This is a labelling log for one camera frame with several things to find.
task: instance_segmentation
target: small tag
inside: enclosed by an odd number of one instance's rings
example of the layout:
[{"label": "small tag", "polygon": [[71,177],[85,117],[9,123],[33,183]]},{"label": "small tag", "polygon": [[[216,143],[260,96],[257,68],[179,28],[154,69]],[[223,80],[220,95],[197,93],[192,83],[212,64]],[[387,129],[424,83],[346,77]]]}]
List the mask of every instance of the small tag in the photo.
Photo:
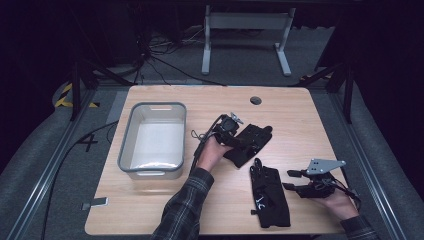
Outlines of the small tag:
[{"label": "small tag", "polygon": [[91,207],[107,206],[108,202],[109,202],[109,199],[107,197],[95,198],[91,201],[91,203],[82,203],[81,210],[86,211],[90,209]]}]

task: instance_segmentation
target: dark background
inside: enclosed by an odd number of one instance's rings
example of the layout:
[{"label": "dark background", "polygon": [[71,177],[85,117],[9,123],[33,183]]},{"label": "dark background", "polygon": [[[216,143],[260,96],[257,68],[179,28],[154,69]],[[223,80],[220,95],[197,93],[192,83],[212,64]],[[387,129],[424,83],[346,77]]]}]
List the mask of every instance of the dark background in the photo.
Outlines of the dark background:
[{"label": "dark background", "polygon": [[[157,30],[179,41],[180,30],[203,22],[204,7],[153,5],[142,6],[134,24],[125,4],[107,3],[0,3],[1,171],[54,111],[52,96],[69,78],[77,59],[106,67],[131,63],[140,53],[136,36],[148,41],[149,33]],[[417,1],[384,1],[364,7],[361,15],[350,14],[349,8],[299,7],[293,26],[337,25],[320,64],[351,63],[369,111],[423,197],[419,166],[424,160],[420,99],[424,19],[420,14]]]}]

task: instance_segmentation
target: metal bracket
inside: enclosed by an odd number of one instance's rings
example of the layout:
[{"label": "metal bracket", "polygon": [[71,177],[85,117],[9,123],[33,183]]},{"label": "metal bracket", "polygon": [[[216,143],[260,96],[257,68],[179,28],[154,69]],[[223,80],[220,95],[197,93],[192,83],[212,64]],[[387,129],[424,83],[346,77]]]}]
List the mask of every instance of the metal bracket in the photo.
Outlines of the metal bracket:
[{"label": "metal bracket", "polygon": [[333,169],[346,165],[345,161],[312,159],[306,170],[308,175],[317,175],[330,172]]},{"label": "metal bracket", "polygon": [[90,209],[91,207],[107,206],[108,203],[109,203],[109,199],[107,197],[95,198],[90,203],[82,203],[81,210],[86,211]]}]

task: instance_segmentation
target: black object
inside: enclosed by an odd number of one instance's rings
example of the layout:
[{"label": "black object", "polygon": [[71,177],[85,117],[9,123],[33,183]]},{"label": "black object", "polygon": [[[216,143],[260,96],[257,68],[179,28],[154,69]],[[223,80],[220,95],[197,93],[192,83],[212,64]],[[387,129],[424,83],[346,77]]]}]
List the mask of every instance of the black object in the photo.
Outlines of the black object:
[{"label": "black object", "polygon": [[275,168],[262,166],[259,158],[255,158],[250,167],[253,200],[262,228],[270,226],[290,227],[290,212],[281,186],[280,174]]},{"label": "black object", "polygon": [[240,168],[252,157],[254,157],[272,138],[272,127],[260,128],[249,124],[236,139],[242,143],[234,149],[224,154],[224,157],[231,160],[236,167]]},{"label": "black object", "polygon": [[345,161],[312,159],[306,170],[287,171],[290,177],[300,178],[303,176],[309,178],[310,182],[308,185],[295,186],[291,183],[283,183],[283,186],[287,190],[296,191],[301,198],[326,198],[333,194],[336,188],[338,188],[354,199],[359,208],[360,199],[356,192],[343,186],[343,184],[330,173],[331,170],[342,167],[345,164]]},{"label": "black object", "polygon": [[198,137],[200,143],[194,152],[190,172],[196,166],[205,142],[211,136],[214,136],[218,143],[233,147],[224,157],[231,160],[238,168],[254,157],[272,137],[271,126],[262,129],[252,124],[249,124],[239,135],[235,136],[239,129],[239,123],[243,124],[234,113],[231,113],[231,116],[221,114],[209,130],[202,137]]}]

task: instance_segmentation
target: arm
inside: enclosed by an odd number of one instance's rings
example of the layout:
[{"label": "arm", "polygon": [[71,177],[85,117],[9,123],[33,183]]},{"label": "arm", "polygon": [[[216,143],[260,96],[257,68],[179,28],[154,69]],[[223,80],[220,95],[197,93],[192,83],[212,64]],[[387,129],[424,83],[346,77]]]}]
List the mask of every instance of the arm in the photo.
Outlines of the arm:
[{"label": "arm", "polygon": [[197,239],[202,205],[214,182],[210,172],[230,149],[214,137],[205,143],[196,168],[166,204],[161,223],[150,239]]},{"label": "arm", "polygon": [[339,189],[336,189],[327,198],[314,198],[312,200],[324,205],[341,220],[340,224],[344,228],[348,239],[380,239],[365,217],[359,215],[349,196]]}]

